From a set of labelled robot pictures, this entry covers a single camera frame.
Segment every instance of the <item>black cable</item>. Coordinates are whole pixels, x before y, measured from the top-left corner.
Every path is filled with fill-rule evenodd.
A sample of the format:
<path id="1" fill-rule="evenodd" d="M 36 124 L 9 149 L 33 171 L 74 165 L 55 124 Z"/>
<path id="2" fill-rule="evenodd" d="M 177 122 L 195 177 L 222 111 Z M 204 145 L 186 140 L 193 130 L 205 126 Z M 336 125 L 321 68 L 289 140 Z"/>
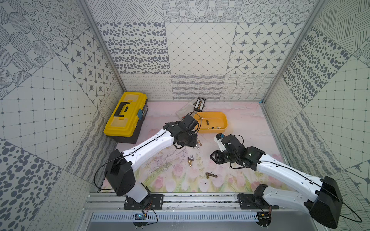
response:
<path id="1" fill-rule="evenodd" d="M 157 221 L 156 221 L 156 222 L 154 222 L 154 223 L 146 224 L 146 225 L 144 225 L 144 226 L 152 225 L 152 224 L 155 224 L 155 223 L 157 223 L 157 222 L 158 222 L 158 216 L 157 216 L 157 213 L 156 213 L 153 209 L 150 209 L 150 210 L 152 210 L 152 211 L 154 212 L 155 217 L 157 218 Z"/>
<path id="2" fill-rule="evenodd" d="M 243 139 L 242 145 L 244 144 L 244 138 L 241 135 L 234 135 L 234 136 L 240 136 Z"/>
<path id="3" fill-rule="evenodd" d="M 151 143 L 151 142 L 155 141 L 155 140 L 156 140 L 156 139 L 158 139 L 159 137 L 154 138 L 154 139 L 153 139 L 153 140 L 151 140 L 150 142 L 148 142 L 148 143 L 144 144 L 143 146 L 141 146 L 141 147 L 139 147 L 138 149 L 136 149 L 135 151 L 133 151 L 131 154 L 128 154 L 128 155 L 125 155 L 125 156 L 130 156 L 130 155 L 132 155 L 133 153 L 137 152 L 137 150 L 139 150 L 139 149 L 141 149 L 142 147 L 144 147 L 145 145 L 148 145 L 149 143 Z M 98 186 L 96 185 L 96 183 L 95 183 L 96 174 L 98 173 L 98 171 L 99 171 L 99 170 L 100 170 L 104 165 L 108 164 L 108 163 L 109 163 L 109 162 L 111 162 L 111 161 L 114 161 L 114 160 L 117 160 L 117 159 L 121 159 L 121 158 L 123 158 L 123 157 L 125 157 L 125 156 L 120 156 L 120 157 L 118 157 L 118 158 L 116 158 L 116 159 L 110 160 L 110 161 L 108 161 L 107 163 L 105 163 L 105 164 L 103 164 L 102 166 L 100 166 L 100 167 L 98 168 L 98 170 L 96 170 L 95 175 L 94 175 L 94 185 L 95 185 L 98 189 L 100 189 L 100 190 L 112 190 L 112 188 L 110 188 L 110 189 L 102 189 L 102 188 L 98 187 Z"/>
<path id="4" fill-rule="evenodd" d="M 196 113 L 196 112 L 190 112 L 190 113 L 188 113 L 188 115 L 190 115 L 190 114 L 197 114 L 198 116 L 199 116 L 199 120 L 201 121 L 201 124 L 199 125 L 199 122 L 197 121 L 197 123 L 198 123 L 198 129 L 195 131 L 195 134 L 197 134 L 198 133 L 198 131 L 201 129 L 201 126 L 202 126 L 202 117 L 198 114 L 198 113 Z"/>
<path id="5" fill-rule="evenodd" d="M 125 156 L 120 156 L 120 157 L 118 157 L 118 158 L 115 158 L 115 159 L 113 159 L 113 160 L 110 160 L 110 161 L 108 161 L 107 163 L 105 163 L 105 164 L 103 164 L 102 166 L 100 166 L 100 167 L 98 168 L 98 170 L 96 170 L 95 175 L 94 175 L 94 185 L 95 185 L 98 189 L 100 189 L 100 190 L 112 190 L 112 188 L 110 188 L 110 189 L 102 189 L 102 188 L 98 187 L 98 186 L 96 185 L 96 182 L 95 182 L 96 174 L 98 173 L 98 171 L 99 171 L 99 170 L 100 170 L 104 165 L 106 165 L 106 164 L 108 164 L 109 162 L 112 162 L 112 161 L 114 161 L 114 160 L 122 159 L 122 158 L 124 158 L 124 157 L 125 157 Z"/>
<path id="6" fill-rule="evenodd" d="M 274 164 L 274 165 L 277 165 L 277 166 L 280 166 L 280 167 L 284 167 L 284 168 L 286 168 L 286 169 L 290 169 L 291 171 L 293 171 L 293 172 L 295 172 L 295 173 L 297 173 L 298 175 L 300 175 L 300 176 L 302 176 L 303 178 L 305 178 L 306 180 L 308 180 L 308 181 L 310 181 L 311 183 L 313 183 L 313 184 L 315 184 L 315 185 L 317 185 L 317 186 L 319 186 L 320 188 L 322 188 L 320 185 L 318 185 L 318 184 L 316 184 L 315 182 L 313 182 L 311 179 L 308 179 L 307 177 L 305 177 L 304 175 L 302 175 L 302 174 L 300 174 L 300 173 L 298 173 L 297 171 L 295 171 L 294 169 L 291 169 L 291 168 L 288 168 L 288 167 L 286 167 L 286 166 L 283 166 L 283 165 L 280 165 L 280 164 L 277 164 L 277 163 L 274 163 L 274 162 L 271 162 L 271 161 L 261 161 L 261 163 L 272 163 L 272 164 Z M 346 203 L 344 203 L 344 201 L 342 201 L 341 199 L 339 199 L 337 196 L 335 196 L 333 193 L 331 193 L 331 192 L 329 192 L 327 189 L 325 189 L 325 188 L 322 188 L 322 189 L 324 189 L 325 191 L 327 191 L 328 193 L 330 193 L 333 197 L 335 197 L 337 200 L 339 200 L 340 202 L 342 202 L 342 204 L 344 204 L 349 210 L 351 210 L 351 212 L 353 212 L 359 219 L 360 219 L 360 221 L 356 221 L 356 220 L 353 220 L 353 219 L 351 219 L 351 218 L 349 218 L 349 217 L 345 217 L 345 216 L 342 216 L 342 215 L 340 215 L 341 217 L 343 217 L 343 218 L 346 218 L 346 219 L 348 219 L 348 220 L 351 220 L 351 221 L 354 221 L 354 222 L 357 222 L 357 223 L 362 223 L 362 219 L 361 219 L 361 217 L 359 217 L 359 215 L 355 212 L 355 211 L 353 211 Z"/>

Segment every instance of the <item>floral pattern mat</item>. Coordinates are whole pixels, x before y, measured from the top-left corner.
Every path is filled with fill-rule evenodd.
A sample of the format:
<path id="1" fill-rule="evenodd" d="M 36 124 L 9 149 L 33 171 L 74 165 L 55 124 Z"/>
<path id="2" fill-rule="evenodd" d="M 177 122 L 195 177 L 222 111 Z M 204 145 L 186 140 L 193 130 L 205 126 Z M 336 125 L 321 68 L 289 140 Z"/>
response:
<path id="1" fill-rule="evenodd" d="M 160 109 L 160 106 L 168 103 L 149 102 L 148 104 L 149 108 Z M 226 103 L 208 103 L 208 111 L 212 111 L 212 104 L 218 104 L 216 105 L 217 111 L 222 111 L 228 118 L 229 128 L 225 131 L 226 135 L 230 133 L 240 134 L 244 137 L 246 147 L 258 147 L 275 159 L 284 162 L 257 103 L 228 103 L 234 104 L 235 108 L 230 108 L 230 105 L 227 108 L 222 108 L 222 104 L 226 105 Z M 158 131 L 158 129 L 153 129 L 157 123 L 162 123 L 158 120 L 168 122 L 176 119 L 175 117 L 171 117 L 173 116 L 171 113 L 165 118 L 163 116 L 160 118 L 160 116 L 155 111 L 150 114 L 149 110 L 147 118 L 144 121 L 147 126 L 143 125 L 141 131 L 141 135 L 144 136 L 141 139 L 142 141 Z M 259 184 L 267 184 L 278 189 L 293 190 L 277 179 L 258 171 L 253 171 L 252 169 L 234 170 L 230 168 L 229 163 L 215 164 L 209 158 L 213 151 L 218 150 L 218 146 L 213 140 L 215 135 L 198 134 L 198 139 L 202 143 L 199 150 L 191 147 L 177 150 L 174 146 L 163 149 L 135 172 L 136 180 L 142 182 L 150 191 L 156 193 L 253 192 Z M 120 144 L 117 146 L 117 149 L 124 151 L 131 147 L 133 145 Z M 188 157 L 191 155 L 193 155 L 194 161 L 190 167 Z M 206 172 L 216 174 L 218 177 L 210 176 L 207 179 Z M 111 188 L 106 179 L 104 179 L 102 188 Z"/>

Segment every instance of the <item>patterned wall tile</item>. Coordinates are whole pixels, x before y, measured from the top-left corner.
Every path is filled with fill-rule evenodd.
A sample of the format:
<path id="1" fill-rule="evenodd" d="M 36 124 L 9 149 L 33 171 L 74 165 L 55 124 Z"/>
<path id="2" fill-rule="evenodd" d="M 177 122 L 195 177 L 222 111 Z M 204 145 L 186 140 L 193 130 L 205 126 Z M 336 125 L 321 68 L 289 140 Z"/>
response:
<path id="1" fill-rule="evenodd" d="M 265 102 L 265 108 L 277 135 L 302 111 L 283 79 L 277 81 Z"/>
<path id="2" fill-rule="evenodd" d="M 161 0 L 88 0 L 96 22 L 163 22 Z"/>
<path id="3" fill-rule="evenodd" d="M 57 56 L 98 108 L 113 78 L 100 44 L 88 28 Z"/>
<path id="4" fill-rule="evenodd" d="M 1 228 L 24 231 L 48 198 L 62 169 L 0 141 Z"/>
<path id="5" fill-rule="evenodd" d="M 354 53 L 370 35 L 370 4 L 365 0 L 329 0 L 314 27 Z"/>
<path id="6" fill-rule="evenodd" d="M 243 0 L 162 0 L 165 22 L 236 23 Z"/>
<path id="7" fill-rule="evenodd" d="M 169 73 L 164 23 L 98 23 L 121 74 Z"/>
<path id="8" fill-rule="evenodd" d="M 353 56 L 357 57 L 366 65 L 370 66 L 370 36 L 365 42 L 353 53 Z"/>
<path id="9" fill-rule="evenodd" d="M 102 113 L 103 117 L 108 120 L 115 107 L 117 106 L 119 100 L 121 99 L 124 91 L 122 90 L 117 79 L 114 77 L 112 83 L 105 94 L 104 98 L 100 101 L 98 111 Z"/>
<path id="10" fill-rule="evenodd" d="M 304 23 L 316 0 L 243 0 L 242 22 Z"/>
<path id="11" fill-rule="evenodd" d="M 292 167 L 320 178 L 343 170 L 303 111 L 294 118 L 279 138 Z"/>
<path id="12" fill-rule="evenodd" d="M 116 142 L 104 134 L 108 119 L 97 111 L 86 129 L 71 159 L 64 170 L 72 173 L 87 182 L 94 183 L 95 171 L 104 164 L 109 154 L 116 146 Z M 103 170 L 97 175 L 102 180 Z"/>
<path id="13" fill-rule="evenodd" d="M 88 27 L 75 0 L 21 0 L 20 4 L 57 53 Z"/>
<path id="14" fill-rule="evenodd" d="M 168 23 L 172 74 L 225 74 L 234 23 Z"/>
<path id="15" fill-rule="evenodd" d="M 18 3 L 0 4 L 0 98 L 55 55 Z"/>
<path id="16" fill-rule="evenodd" d="M 97 108 L 54 57 L 1 101 L 0 135 L 63 167 Z"/>
<path id="17" fill-rule="evenodd" d="M 121 75 L 127 91 L 142 92 L 148 100 L 173 100 L 171 75 Z"/>
<path id="18" fill-rule="evenodd" d="M 369 79 L 352 56 L 304 109 L 342 166 L 370 160 Z"/>
<path id="19" fill-rule="evenodd" d="M 362 223 L 357 223 L 354 221 L 350 221 L 348 219 L 344 219 L 343 217 L 339 218 L 338 221 L 338 228 L 337 229 L 329 229 L 332 231 L 337 230 L 351 230 L 351 231 L 363 231 L 369 230 L 370 228 L 370 206 L 368 204 L 369 200 L 364 199 L 364 197 L 360 194 L 356 183 L 353 181 L 351 174 L 343 170 L 341 172 L 335 173 L 330 176 L 334 180 L 336 180 L 340 193 L 343 197 L 344 202 L 351 207 L 362 219 Z M 359 218 L 353 214 L 346 206 L 342 206 L 341 215 L 348 217 L 350 219 L 359 221 Z"/>
<path id="20" fill-rule="evenodd" d="M 238 23 L 229 74 L 276 74 L 303 23 Z"/>
<path id="21" fill-rule="evenodd" d="M 89 192 L 96 187 L 62 170 L 28 230 L 73 230 Z"/>
<path id="22" fill-rule="evenodd" d="M 171 75 L 174 100 L 219 100 L 225 75 Z"/>
<path id="23" fill-rule="evenodd" d="M 286 69 L 283 79 L 302 107 L 349 59 L 350 54 L 314 27 Z"/>
<path id="24" fill-rule="evenodd" d="M 274 74 L 227 74 L 220 100 L 260 101 L 273 81 Z"/>

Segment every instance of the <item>yellow toolbox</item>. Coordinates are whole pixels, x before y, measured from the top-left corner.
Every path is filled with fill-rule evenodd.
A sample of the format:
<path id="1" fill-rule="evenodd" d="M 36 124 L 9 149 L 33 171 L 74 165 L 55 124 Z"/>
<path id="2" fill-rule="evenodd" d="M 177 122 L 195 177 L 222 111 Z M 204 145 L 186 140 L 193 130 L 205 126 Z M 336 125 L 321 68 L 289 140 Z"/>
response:
<path id="1" fill-rule="evenodd" d="M 147 95 L 125 92 L 105 125 L 104 133 L 119 143 L 136 143 L 148 112 Z"/>

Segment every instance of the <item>black mounting plate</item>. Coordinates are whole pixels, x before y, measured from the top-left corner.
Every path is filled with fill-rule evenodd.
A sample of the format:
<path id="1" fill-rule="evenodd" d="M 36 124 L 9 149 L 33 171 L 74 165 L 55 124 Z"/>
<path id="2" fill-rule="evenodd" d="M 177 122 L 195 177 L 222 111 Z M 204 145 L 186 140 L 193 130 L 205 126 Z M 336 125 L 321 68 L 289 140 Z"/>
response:
<path id="1" fill-rule="evenodd" d="M 279 209 L 278 205 L 269 205 L 265 201 L 262 202 L 262 205 L 259 207 L 255 206 L 253 203 L 253 194 L 242 194 L 240 196 L 240 209 L 269 209 L 269 206 L 271 206 L 271 209 Z"/>
<path id="2" fill-rule="evenodd" d="M 150 206 L 150 209 L 153 210 L 160 210 L 163 206 L 163 194 L 151 194 L 150 195 L 150 201 L 152 201 L 152 205 Z M 134 199 L 131 197 L 126 197 L 125 205 L 123 206 L 124 210 L 142 210 L 145 209 L 146 206 L 137 203 Z"/>

